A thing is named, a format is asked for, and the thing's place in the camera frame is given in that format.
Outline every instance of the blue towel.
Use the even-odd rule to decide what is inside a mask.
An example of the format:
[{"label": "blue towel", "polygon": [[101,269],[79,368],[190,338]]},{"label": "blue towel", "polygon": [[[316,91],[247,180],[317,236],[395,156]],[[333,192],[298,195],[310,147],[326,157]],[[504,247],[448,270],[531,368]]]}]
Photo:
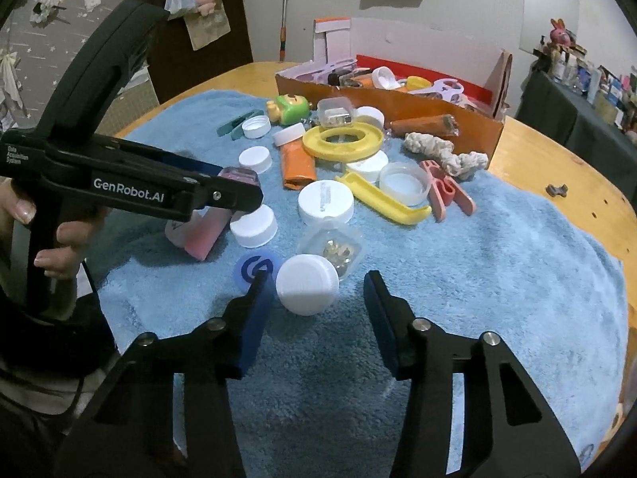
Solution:
[{"label": "blue towel", "polygon": [[[272,152],[260,175],[264,202],[279,230],[267,245],[288,258],[305,229],[297,192],[284,190],[272,134],[258,140],[216,129],[264,100],[236,92],[187,98],[135,130],[129,139],[202,161],[235,166],[248,146]],[[391,161],[413,159],[393,139]],[[336,173],[320,168],[320,178]],[[389,475],[409,382],[394,382],[383,366],[363,303],[364,274],[378,269],[390,292],[416,316],[449,333],[477,337],[497,331],[547,398],[586,465],[616,411],[627,344],[622,265],[577,229],[549,199],[478,173],[463,187],[478,211],[456,205],[447,220],[396,225],[357,202],[350,224],[367,241],[367,255],[342,282],[325,313],[300,317],[275,303],[254,367],[229,392],[237,437],[250,478]],[[88,257],[104,313],[124,350],[136,335],[189,332],[241,295],[232,268],[248,250],[229,231],[204,263],[164,236],[165,221],[114,211]],[[463,389],[455,383],[449,469],[459,467]],[[176,381],[176,398],[182,388]],[[176,440],[186,446],[183,408]]]}]

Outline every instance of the pink rabbit toy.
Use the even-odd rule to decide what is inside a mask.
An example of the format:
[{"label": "pink rabbit toy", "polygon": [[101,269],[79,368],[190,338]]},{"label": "pink rabbit toy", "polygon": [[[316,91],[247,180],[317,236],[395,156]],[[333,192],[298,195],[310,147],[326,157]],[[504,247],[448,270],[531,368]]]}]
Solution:
[{"label": "pink rabbit toy", "polygon": [[564,20],[560,18],[559,20],[551,20],[553,25],[553,30],[551,30],[551,43],[552,46],[555,47],[557,45],[564,45],[567,48],[571,47],[571,36],[569,36],[566,31],[566,25],[564,24]]}]

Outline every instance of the human hand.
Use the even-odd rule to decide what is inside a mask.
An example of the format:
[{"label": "human hand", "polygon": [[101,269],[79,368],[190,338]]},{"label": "human hand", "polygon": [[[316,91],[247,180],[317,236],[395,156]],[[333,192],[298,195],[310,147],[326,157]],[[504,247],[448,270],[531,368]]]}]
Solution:
[{"label": "human hand", "polygon": [[[36,215],[33,202],[20,191],[12,180],[0,185],[0,242],[4,254],[11,253],[14,219],[29,224]],[[43,268],[45,275],[60,280],[74,278],[84,259],[84,250],[92,236],[104,224],[108,210],[97,208],[93,214],[80,220],[60,224],[55,233],[56,247],[41,250],[34,266]]]}]

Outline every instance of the pink plastic clip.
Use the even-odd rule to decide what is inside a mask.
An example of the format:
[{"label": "pink plastic clip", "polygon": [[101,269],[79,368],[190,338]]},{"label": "pink plastic clip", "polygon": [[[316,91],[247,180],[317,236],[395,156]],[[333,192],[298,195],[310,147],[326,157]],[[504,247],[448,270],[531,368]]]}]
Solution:
[{"label": "pink plastic clip", "polygon": [[460,210],[466,215],[472,215],[477,207],[475,202],[462,189],[451,176],[438,165],[434,160],[420,162],[420,167],[425,169],[431,176],[432,184],[429,190],[429,201],[433,210],[436,222],[442,222],[447,218],[447,206],[455,201]]}]

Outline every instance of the green toy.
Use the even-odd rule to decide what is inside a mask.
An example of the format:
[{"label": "green toy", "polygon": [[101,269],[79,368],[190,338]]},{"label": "green toy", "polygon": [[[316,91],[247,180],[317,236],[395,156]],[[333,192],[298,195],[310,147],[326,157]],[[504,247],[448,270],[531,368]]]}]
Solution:
[{"label": "green toy", "polygon": [[266,110],[270,122],[292,125],[310,116],[310,103],[300,95],[279,95],[266,102]]}]

